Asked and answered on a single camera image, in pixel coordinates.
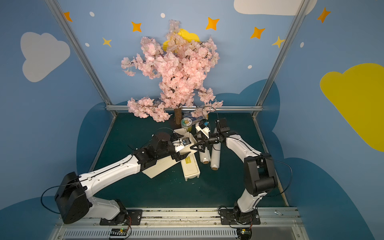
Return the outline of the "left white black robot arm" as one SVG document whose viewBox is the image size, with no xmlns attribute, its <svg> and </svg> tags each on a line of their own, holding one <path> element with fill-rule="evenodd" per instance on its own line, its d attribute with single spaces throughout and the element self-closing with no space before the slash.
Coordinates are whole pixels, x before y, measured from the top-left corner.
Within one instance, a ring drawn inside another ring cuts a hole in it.
<svg viewBox="0 0 384 240">
<path fill-rule="evenodd" d="M 120 200 L 96 198 L 95 194 L 140 172 L 153 179 L 192 154 L 190 147 L 196 142 L 189 133 L 160 132 L 118 162 L 79 176 L 75 172 L 65 175 L 54 197 L 63 223 L 69 225 L 89 218 L 99 219 L 101 225 L 107 226 L 129 224 L 128 211 Z"/>
</svg>

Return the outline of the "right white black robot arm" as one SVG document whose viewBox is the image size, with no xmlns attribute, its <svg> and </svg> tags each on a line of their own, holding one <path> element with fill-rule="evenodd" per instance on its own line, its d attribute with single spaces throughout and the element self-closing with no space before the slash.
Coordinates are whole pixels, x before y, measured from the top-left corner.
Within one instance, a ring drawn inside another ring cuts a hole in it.
<svg viewBox="0 0 384 240">
<path fill-rule="evenodd" d="M 230 130 L 225 118 L 216 120 L 216 130 L 212 133 L 207 120 L 195 124 L 197 143 L 192 150 L 204 153 L 206 148 L 218 149 L 224 143 L 244 164 L 245 190 L 234 206 L 237 219 L 256 214 L 258 203 L 278 186 L 275 165 L 270 155 L 263 154 L 248 143 L 235 131 Z"/>
</svg>

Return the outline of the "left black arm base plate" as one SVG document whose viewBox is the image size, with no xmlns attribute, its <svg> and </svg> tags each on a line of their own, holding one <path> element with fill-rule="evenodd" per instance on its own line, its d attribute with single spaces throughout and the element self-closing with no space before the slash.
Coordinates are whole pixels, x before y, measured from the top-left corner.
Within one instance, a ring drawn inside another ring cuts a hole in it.
<svg viewBox="0 0 384 240">
<path fill-rule="evenodd" d="M 112 220 L 101 219 L 100 226 L 139 226 L 141 223 L 142 215 L 143 210 L 122 210 Z"/>
</svg>

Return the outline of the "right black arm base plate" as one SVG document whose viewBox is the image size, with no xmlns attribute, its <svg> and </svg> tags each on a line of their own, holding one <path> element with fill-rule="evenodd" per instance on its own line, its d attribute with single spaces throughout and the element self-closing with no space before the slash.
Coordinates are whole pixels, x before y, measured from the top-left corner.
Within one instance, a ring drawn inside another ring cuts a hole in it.
<svg viewBox="0 0 384 240">
<path fill-rule="evenodd" d="M 243 213 L 240 208 L 228 209 L 226 207 L 218 208 L 222 225 L 260 225 L 260 216 L 258 210 L 252 210 L 248 213 Z"/>
</svg>

